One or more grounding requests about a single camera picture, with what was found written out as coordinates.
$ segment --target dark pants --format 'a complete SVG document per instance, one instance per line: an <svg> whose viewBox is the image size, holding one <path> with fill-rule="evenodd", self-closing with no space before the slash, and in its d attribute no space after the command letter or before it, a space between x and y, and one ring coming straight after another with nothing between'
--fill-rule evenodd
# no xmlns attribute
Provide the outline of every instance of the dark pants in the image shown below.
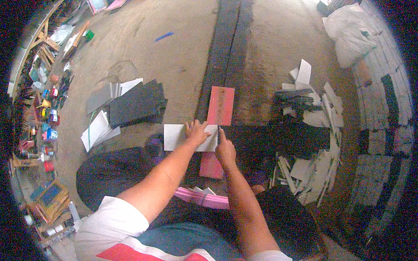
<svg viewBox="0 0 418 261"><path fill-rule="evenodd" d="M140 182L157 162L146 151L135 147L93 155L87 159L77 170L77 192L81 200L92 211L97 211L104 196L114 197ZM294 260L318 252L316 242L319 235L313 218L288 187L274 187L258 194L256 198L282 252ZM150 224L149 229L180 222L202 224L218 231L230 242L235 242L237 237L229 210L187 203L176 196Z"/></svg>

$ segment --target stack of pink sheets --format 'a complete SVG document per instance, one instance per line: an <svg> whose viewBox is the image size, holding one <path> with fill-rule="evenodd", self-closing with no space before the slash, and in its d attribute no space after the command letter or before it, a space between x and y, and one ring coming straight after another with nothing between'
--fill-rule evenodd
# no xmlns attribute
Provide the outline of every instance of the stack of pink sheets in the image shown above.
<svg viewBox="0 0 418 261"><path fill-rule="evenodd" d="M204 207L229 209L228 197L205 194L182 187L179 187L174 195L186 202L195 202Z"/></svg>

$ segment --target right hand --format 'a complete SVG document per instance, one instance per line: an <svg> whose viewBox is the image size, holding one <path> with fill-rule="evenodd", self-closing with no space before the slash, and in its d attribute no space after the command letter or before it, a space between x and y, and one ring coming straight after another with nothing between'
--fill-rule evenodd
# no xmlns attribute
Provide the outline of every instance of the right hand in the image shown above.
<svg viewBox="0 0 418 261"><path fill-rule="evenodd" d="M235 165L237 153L235 151L235 146L225 137L225 131L221 128L219 129L221 132L221 142L216 147L216 157L223 167L229 168Z"/></svg>

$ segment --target shirt sleeve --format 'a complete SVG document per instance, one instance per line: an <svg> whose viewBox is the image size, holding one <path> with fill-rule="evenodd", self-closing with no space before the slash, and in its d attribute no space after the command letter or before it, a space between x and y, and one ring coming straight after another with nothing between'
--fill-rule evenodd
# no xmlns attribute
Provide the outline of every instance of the shirt sleeve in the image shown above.
<svg viewBox="0 0 418 261"><path fill-rule="evenodd" d="M75 236L77 257L91 259L128 237L141 235L148 227L147 219L134 206L120 198L105 196L99 209L83 222Z"/></svg>
<svg viewBox="0 0 418 261"><path fill-rule="evenodd" d="M292 261L292 259L281 251L268 250L251 256L248 261Z"/></svg>

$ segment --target plastic bag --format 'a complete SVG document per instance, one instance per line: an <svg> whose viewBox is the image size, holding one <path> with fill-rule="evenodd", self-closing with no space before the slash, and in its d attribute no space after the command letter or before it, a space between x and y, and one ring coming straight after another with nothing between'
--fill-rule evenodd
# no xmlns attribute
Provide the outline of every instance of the plastic bag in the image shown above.
<svg viewBox="0 0 418 261"><path fill-rule="evenodd" d="M54 31L53 35L51 35L50 39L57 44L61 45L64 40L71 34L73 31L74 26L63 24Z"/></svg>
<svg viewBox="0 0 418 261"><path fill-rule="evenodd" d="M324 26L328 36L335 41L338 63L342 68L350 67L376 48L375 37L382 32L357 3L335 10Z"/></svg>
<svg viewBox="0 0 418 261"><path fill-rule="evenodd" d="M46 70L42 68L42 66L38 68L38 77L39 77L39 81L43 84L45 84L46 81L48 80L48 77L46 76Z"/></svg>
<svg viewBox="0 0 418 261"><path fill-rule="evenodd" d="M35 91L43 92L43 90L45 89L45 84L40 83L39 81L35 81L32 84L32 89L34 89Z"/></svg>

